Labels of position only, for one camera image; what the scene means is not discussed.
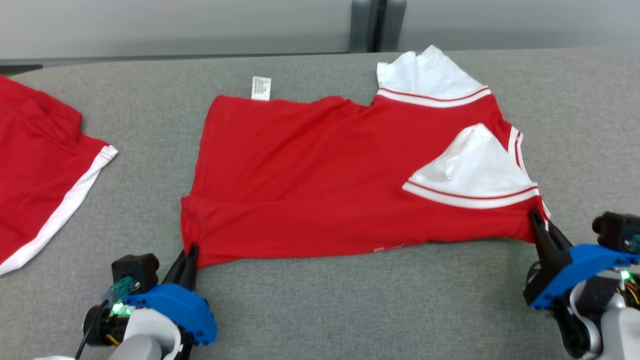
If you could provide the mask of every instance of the care label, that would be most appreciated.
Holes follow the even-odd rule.
[[[251,86],[251,98],[253,100],[269,101],[270,97],[271,97],[271,78],[254,76],[253,86]]]

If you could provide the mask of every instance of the gray table surface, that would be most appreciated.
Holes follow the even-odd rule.
[[[50,244],[0,277],[0,358],[73,356],[120,256],[153,252],[164,275],[182,244],[179,200],[215,96],[249,96],[252,76],[267,76],[272,98],[368,104],[376,62],[397,55],[101,63],[16,76],[82,112],[83,130],[120,154]],[[639,50],[449,55],[524,132],[529,175],[572,241],[594,241],[591,221],[605,210],[640,213]],[[197,292],[220,333],[192,359],[568,359],[555,321],[522,298],[534,260],[532,245],[486,240],[205,268]],[[112,349],[85,351],[106,359]]]

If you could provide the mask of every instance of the green led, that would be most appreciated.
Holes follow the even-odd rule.
[[[124,307],[124,304],[121,302],[117,302],[115,304],[113,304],[113,306],[111,307],[111,312],[114,314],[117,314],[118,311],[120,311],[121,308]]]

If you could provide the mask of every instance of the t-shirt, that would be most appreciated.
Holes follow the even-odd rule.
[[[118,151],[80,132],[82,115],[0,76],[0,275],[33,258]]]
[[[522,134],[491,91],[436,47],[378,64],[370,106],[218,96],[209,109],[185,247],[198,266],[363,254],[427,241],[533,242],[545,213]]]

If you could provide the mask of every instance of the white panel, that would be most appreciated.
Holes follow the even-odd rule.
[[[637,0],[408,0],[399,50],[640,45]]]
[[[350,16],[351,0],[0,0],[0,60],[340,52]]]

